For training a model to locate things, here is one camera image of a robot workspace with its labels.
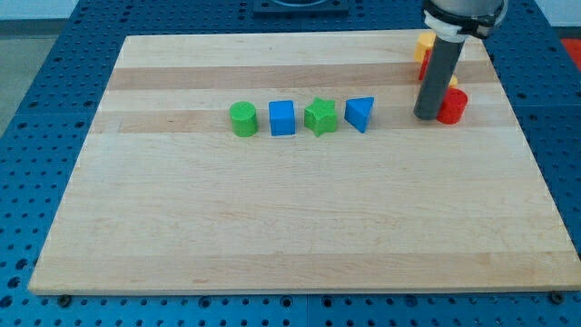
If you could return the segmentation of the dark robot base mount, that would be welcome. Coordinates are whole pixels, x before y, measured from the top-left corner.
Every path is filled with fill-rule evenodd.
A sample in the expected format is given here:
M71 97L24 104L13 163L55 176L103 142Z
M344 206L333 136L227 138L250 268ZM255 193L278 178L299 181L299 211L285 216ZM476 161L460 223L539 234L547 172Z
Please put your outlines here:
M251 0L256 15L346 14L348 0Z

